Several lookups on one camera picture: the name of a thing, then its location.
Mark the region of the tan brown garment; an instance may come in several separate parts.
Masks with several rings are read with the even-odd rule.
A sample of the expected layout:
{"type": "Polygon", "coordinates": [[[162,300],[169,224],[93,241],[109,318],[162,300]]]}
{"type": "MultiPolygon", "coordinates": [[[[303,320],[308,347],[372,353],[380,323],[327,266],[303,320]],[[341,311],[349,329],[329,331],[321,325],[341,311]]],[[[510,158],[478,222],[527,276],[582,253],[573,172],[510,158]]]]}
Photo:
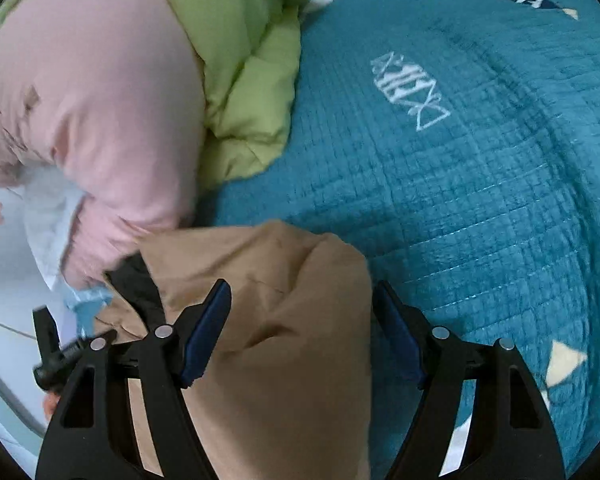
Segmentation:
{"type": "Polygon", "coordinates": [[[183,393],[220,478],[370,476],[372,281],[356,248],[270,221],[157,235],[140,254],[169,321],[230,284],[230,316],[183,393]]]}

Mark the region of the white pillow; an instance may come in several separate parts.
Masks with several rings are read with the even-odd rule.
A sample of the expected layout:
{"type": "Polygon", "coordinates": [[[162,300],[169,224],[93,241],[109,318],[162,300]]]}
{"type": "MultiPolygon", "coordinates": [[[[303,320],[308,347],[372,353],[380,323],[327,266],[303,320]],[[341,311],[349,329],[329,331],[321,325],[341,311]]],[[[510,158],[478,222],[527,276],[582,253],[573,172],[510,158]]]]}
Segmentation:
{"type": "Polygon", "coordinates": [[[23,177],[23,220],[27,241],[50,290],[61,277],[76,213],[84,192],[53,166],[27,168],[23,177]]]}

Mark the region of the pink folded duvet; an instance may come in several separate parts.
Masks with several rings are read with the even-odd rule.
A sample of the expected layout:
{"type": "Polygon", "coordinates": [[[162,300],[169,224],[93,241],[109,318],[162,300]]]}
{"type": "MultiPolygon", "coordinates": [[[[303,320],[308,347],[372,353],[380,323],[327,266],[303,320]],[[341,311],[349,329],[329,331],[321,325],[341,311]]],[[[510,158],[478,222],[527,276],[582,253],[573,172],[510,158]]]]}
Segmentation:
{"type": "Polygon", "coordinates": [[[83,192],[71,286],[192,214],[203,136],[200,63],[166,0],[21,0],[0,27],[0,188],[50,165],[83,192]]]}

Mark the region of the teal quilted bedspread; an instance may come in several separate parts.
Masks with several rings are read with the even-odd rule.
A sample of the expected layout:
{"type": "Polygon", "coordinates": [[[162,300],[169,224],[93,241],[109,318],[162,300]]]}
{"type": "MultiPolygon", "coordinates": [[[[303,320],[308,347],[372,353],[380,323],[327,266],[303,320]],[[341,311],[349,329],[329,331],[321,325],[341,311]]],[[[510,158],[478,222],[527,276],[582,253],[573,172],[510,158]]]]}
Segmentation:
{"type": "Polygon", "coordinates": [[[515,341],[573,474],[600,443],[600,4],[332,0],[291,134],[202,226],[331,232],[458,336],[515,341]]]}

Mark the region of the green folded duvet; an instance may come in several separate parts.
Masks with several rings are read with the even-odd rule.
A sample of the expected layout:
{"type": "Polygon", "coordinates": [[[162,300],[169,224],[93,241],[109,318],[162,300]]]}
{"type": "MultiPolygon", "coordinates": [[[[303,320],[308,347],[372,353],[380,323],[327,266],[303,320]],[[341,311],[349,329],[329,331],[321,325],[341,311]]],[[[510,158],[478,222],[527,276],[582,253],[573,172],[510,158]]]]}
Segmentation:
{"type": "MultiPolygon", "coordinates": [[[[4,1],[0,27],[20,1],[4,1]]],[[[285,143],[308,1],[166,0],[200,63],[212,178],[238,177],[248,154],[285,143]]]]}

